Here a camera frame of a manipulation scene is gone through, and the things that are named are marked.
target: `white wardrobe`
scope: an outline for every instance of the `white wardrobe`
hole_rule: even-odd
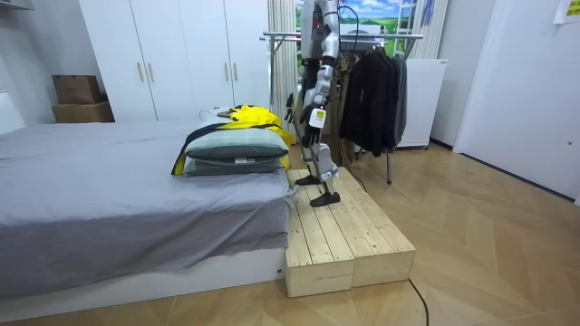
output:
[[[117,121],[269,105],[266,0],[80,0]]]

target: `wooden step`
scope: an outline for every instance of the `wooden step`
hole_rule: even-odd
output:
[[[293,185],[308,170],[290,170]],[[341,202],[311,207],[322,187],[300,186],[290,220],[288,296],[409,279],[415,248],[345,168],[333,180]]]

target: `wooden floor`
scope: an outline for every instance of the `wooden floor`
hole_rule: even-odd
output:
[[[304,168],[293,149],[293,168]],[[580,325],[580,207],[446,149],[402,150],[353,172],[417,249],[431,325]],[[10,325],[424,325],[409,283],[289,299],[284,281]]]

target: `cardboard box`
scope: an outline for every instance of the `cardboard box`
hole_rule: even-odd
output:
[[[53,75],[56,96],[61,104],[95,104],[101,93],[97,77],[85,75]]]
[[[115,122],[109,102],[53,106],[56,123]]]

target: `gray pillow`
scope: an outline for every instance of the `gray pillow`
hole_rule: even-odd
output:
[[[221,176],[229,174],[266,173],[282,168],[280,160],[274,159],[259,164],[238,164],[224,166],[192,159],[185,167],[184,173],[189,176]]]
[[[185,153],[190,158],[281,158],[288,153],[287,145],[268,129],[224,129],[195,139]]]

